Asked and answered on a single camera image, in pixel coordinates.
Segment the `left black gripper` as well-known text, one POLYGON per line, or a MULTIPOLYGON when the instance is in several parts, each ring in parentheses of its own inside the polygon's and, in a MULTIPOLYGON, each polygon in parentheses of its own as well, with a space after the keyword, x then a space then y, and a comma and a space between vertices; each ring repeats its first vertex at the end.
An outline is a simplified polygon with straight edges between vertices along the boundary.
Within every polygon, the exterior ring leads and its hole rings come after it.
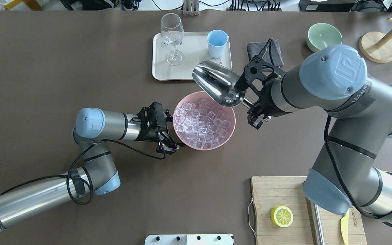
POLYGON ((169 110, 165 110, 161 103, 153 102, 149 107, 143 107, 137 118, 140 119, 140 133, 136 141, 157 142, 157 153, 174 154, 177 149, 185 146, 176 142, 168 132, 167 123, 173 119, 169 110))

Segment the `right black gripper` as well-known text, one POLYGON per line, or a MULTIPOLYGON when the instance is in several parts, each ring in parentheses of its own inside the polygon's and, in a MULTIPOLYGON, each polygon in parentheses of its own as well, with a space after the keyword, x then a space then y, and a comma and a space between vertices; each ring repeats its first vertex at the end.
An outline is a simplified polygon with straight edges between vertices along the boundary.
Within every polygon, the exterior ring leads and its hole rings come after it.
POLYGON ((279 82, 286 72, 281 68, 254 56, 245 66, 235 84, 235 91, 241 93, 250 88, 257 95, 257 102, 247 111, 248 124, 259 130, 268 116, 283 116, 285 111, 274 104, 271 89, 274 82, 279 82))

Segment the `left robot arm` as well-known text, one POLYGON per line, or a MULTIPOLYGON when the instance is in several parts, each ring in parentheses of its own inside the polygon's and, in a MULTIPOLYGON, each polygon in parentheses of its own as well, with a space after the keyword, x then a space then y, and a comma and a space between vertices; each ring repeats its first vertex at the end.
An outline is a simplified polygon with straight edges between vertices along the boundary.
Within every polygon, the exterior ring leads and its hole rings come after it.
POLYGON ((183 147, 169 135, 167 123, 173 120, 169 110, 153 102, 139 113, 117 113, 99 108, 82 108, 77 115, 72 139, 81 148, 75 160, 85 165, 58 175, 45 176, 19 184, 0 194, 0 233, 16 222, 47 211, 67 201, 80 205, 89 194, 104 195, 121 185, 109 143, 122 141, 154 142, 156 152, 173 154, 183 147))

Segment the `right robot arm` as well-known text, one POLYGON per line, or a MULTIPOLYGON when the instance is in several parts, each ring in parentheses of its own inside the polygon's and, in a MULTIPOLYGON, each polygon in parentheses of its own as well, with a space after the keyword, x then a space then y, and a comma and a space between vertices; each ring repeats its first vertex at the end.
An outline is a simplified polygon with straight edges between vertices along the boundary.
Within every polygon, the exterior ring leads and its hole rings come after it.
POLYGON ((372 78, 355 48, 333 45, 284 72, 265 76, 254 57, 234 88, 258 96, 249 123, 263 115, 283 116, 311 107, 328 115, 324 145, 303 185, 321 208, 344 215, 355 207, 363 216, 392 227, 392 173, 373 167, 392 138, 392 86, 372 78))

